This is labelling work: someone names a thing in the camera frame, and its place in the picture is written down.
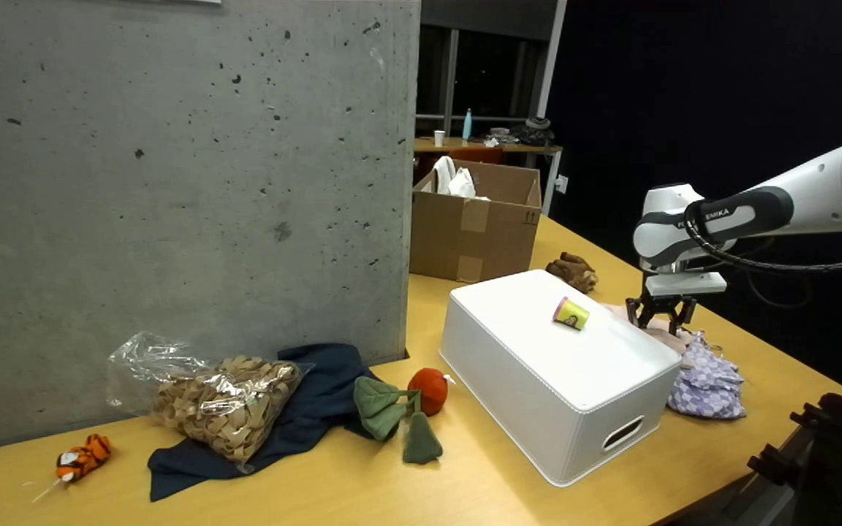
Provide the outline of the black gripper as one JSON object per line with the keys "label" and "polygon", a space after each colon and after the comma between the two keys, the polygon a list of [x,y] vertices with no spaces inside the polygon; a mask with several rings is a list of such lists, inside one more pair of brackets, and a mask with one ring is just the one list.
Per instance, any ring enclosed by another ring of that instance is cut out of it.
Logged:
{"label": "black gripper", "polygon": [[728,281],[718,272],[664,272],[643,278],[643,296],[626,299],[626,319],[646,328],[643,313],[668,313],[668,332],[677,332],[696,310],[699,296],[718,296]]}

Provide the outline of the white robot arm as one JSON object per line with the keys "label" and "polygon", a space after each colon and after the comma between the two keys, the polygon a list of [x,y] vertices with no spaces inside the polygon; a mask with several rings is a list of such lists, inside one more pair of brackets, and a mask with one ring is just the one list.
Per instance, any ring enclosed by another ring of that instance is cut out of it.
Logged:
{"label": "white robot arm", "polygon": [[746,272],[825,275],[835,263],[769,263],[732,253],[747,237],[842,233],[842,145],[724,198],[689,185],[651,188],[632,233],[643,288],[626,301],[629,320],[646,328],[656,313],[668,331],[692,319],[696,299],[724,293],[721,266]]}

